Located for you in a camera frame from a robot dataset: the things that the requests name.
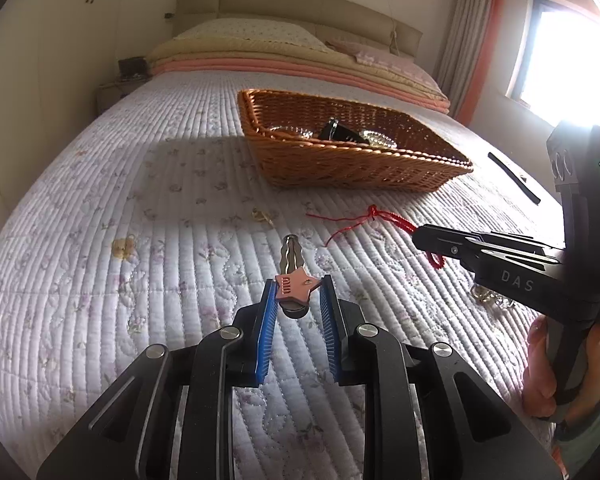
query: screw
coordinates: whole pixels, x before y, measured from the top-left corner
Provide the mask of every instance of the screw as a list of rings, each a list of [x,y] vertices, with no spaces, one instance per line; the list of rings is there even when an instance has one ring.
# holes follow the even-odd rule
[[[378,329],[369,323],[365,323],[358,327],[358,333],[363,337],[373,337],[378,335]]]
[[[225,326],[220,329],[220,337],[222,339],[235,339],[240,337],[240,329],[235,326]]]
[[[567,170],[567,173],[573,173],[573,164],[571,163],[571,156],[567,150],[562,152],[562,161],[564,162],[564,169]]]
[[[449,357],[454,352],[451,346],[446,343],[436,343],[433,345],[433,351],[440,357]]]
[[[149,359],[159,359],[164,355],[164,346],[162,345],[151,345],[146,349],[146,356]]]
[[[558,173],[558,178],[560,180],[564,180],[564,160],[562,160],[562,155],[560,153],[555,154],[555,171]]]

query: sunlight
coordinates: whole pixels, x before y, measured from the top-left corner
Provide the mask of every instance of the sunlight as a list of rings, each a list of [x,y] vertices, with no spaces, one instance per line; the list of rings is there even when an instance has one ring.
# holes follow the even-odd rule
[[[600,125],[600,24],[576,12],[543,12],[520,98],[556,126]]]

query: pink star key head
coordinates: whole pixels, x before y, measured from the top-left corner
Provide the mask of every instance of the pink star key head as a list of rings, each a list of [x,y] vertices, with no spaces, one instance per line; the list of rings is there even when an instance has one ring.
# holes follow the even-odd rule
[[[287,317],[299,319],[309,311],[309,297],[320,286],[320,280],[309,276],[304,267],[276,276],[276,300]]]

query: headboard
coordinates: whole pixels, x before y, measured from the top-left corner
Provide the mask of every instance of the headboard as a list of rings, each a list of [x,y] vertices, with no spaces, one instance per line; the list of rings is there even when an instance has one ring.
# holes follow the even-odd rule
[[[422,33],[347,0],[177,0],[173,35],[215,18],[267,18],[297,23],[321,41],[368,44],[415,57]]]

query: nightstand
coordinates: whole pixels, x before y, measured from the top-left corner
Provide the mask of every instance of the nightstand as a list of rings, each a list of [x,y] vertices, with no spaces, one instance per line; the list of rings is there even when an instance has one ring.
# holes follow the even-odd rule
[[[113,83],[107,83],[100,85],[96,90],[96,104],[98,107],[98,115],[102,115],[104,112],[109,110],[114,104],[116,104],[123,97],[128,96],[140,88],[144,83],[149,81],[150,78],[144,79],[130,79],[128,81],[114,81]]]

